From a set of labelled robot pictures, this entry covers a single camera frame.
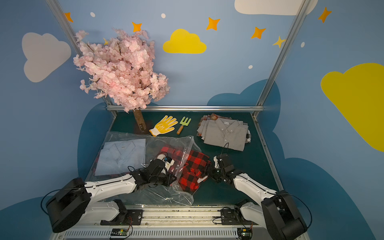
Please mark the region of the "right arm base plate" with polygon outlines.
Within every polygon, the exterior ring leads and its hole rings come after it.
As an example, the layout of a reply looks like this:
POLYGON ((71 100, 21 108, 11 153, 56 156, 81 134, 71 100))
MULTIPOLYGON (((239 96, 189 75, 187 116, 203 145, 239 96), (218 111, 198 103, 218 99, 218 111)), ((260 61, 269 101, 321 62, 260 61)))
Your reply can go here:
POLYGON ((220 210, 222 225, 241 225, 239 213, 235 209, 224 207, 220 210))

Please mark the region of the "clear plastic vacuum bag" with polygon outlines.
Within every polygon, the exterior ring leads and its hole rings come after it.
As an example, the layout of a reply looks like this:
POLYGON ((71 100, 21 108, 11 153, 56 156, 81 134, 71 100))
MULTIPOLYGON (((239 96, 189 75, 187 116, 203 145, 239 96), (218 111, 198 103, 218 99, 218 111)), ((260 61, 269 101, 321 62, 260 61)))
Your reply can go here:
MULTIPOLYGON (((160 150, 162 147, 169 145, 175 149, 180 149, 186 153, 190 150, 194 150, 197 152, 201 152, 201 149, 195 142, 193 136, 186 137, 153 137, 152 135, 135 135, 130 133, 121 133, 121 132, 110 132, 107 134, 106 142, 115 142, 115 141, 129 141, 134 139, 145 139, 146 140, 146 163, 143 165, 144 168, 149 165, 150 161, 157 157, 161 153, 160 150)), ((87 177, 87 181, 96 182, 114 179, 118 177, 122 177, 131 171, 136 169, 131 168, 129 171, 123 174, 115 174, 115 175, 104 175, 104 176, 96 176, 95 170, 98 163, 99 155, 95 160, 94 165, 92 166, 92 171, 89 173, 87 177)), ((178 181, 173 182, 169 187, 165 187, 162 185, 158 186, 150 186, 144 190, 137 191, 131 194, 122 194, 117 195, 115 197, 111 197, 105 199, 105 202, 111 202, 112 200, 119 199, 125 205, 143 205, 143 206, 190 206, 194 202, 194 198, 192 194, 184 192, 179 186, 178 181)))

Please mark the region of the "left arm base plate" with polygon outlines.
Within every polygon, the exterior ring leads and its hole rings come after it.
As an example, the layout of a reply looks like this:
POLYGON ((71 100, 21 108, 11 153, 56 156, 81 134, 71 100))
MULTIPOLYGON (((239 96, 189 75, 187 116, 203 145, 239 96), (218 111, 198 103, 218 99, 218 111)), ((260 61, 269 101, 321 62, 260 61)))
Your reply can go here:
POLYGON ((139 226, 143 219, 143 210, 122 210, 111 221, 101 220, 101 226, 139 226))

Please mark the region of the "black white checkered shirt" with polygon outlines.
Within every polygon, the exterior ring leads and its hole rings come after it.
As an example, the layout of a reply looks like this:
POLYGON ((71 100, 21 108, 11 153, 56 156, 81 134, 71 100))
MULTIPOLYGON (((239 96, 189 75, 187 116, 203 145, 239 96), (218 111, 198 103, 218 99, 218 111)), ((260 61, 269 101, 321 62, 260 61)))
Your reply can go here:
POLYGON ((250 132, 250 129, 248 128, 246 133, 246 144, 250 143, 251 140, 252 140, 252 134, 250 132))

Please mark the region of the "red black checkered cloth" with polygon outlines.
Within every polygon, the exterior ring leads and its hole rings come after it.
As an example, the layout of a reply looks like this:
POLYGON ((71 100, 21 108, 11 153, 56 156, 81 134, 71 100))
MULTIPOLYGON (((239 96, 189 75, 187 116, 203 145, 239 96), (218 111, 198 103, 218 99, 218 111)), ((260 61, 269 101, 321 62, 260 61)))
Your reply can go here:
POLYGON ((170 166, 169 173, 173 175, 181 174, 178 183, 184 192, 194 194, 208 176, 206 169, 210 165, 209 157, 201 152, 190 150, 184 153, 180 149, 175 149, 169 145, 162 147, 161 153, 172 158, 174 164, 170 166))

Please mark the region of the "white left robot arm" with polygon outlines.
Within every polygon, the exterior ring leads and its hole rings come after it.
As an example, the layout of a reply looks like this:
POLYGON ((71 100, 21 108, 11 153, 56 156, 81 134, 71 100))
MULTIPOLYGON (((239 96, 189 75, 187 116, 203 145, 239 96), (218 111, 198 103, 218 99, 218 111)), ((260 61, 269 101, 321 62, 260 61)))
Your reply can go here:
POLYGON ((169 172, 175 161, 163 154, 150 164, 122 177, 84 182, 71 180, 46 203, 54 233, 64 232, 78 223, 100 222, 102 226, 124 225, 128 210, 121 200, 105 203, 103 200, 117 195, 130 194, 151 185, 170 186, 176 176, 169 172))

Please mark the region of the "grey button shirt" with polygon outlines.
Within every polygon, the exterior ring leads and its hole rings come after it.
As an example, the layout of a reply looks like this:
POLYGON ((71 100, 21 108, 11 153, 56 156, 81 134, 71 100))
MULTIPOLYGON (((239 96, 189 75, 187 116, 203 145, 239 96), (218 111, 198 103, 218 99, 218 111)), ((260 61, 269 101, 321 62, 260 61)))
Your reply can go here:
POLYGON ((197 133, 207 145, 243 152, 249 133, 248 124, 233 119, 203 120, 197 133))

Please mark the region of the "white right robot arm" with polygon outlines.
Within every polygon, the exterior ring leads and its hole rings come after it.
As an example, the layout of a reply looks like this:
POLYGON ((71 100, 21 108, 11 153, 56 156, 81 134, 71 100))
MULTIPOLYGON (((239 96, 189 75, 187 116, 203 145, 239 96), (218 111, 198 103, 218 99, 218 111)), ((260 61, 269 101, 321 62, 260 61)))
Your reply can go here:
POLYGON ((246 221, 265 228, 273 240, 295 240, 306 233, 313 223, 307 224, 294 201, 295 196, 286 191, 275 191, 237 170, 228 154, 213 158, 208 176, 216 182, 225 182, 252 199, 240 205, 240 213, 246 221))

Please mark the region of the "red plaid shirt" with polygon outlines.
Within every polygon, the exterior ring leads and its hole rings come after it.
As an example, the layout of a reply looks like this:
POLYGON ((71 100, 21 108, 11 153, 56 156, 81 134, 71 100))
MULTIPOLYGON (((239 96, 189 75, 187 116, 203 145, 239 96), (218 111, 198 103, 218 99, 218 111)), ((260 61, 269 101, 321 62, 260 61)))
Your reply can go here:
POLYGON ((201 119, 200 119, 200 122, 199 124, 201 124, 203 121, 206 121, 206 120, 216 120, 218 118, 222 118, 222 119, 231 119, 229 117, 223 117, 223 116, 219 116, 217 114, 210 114, 210 115, 204 115, 201 119))

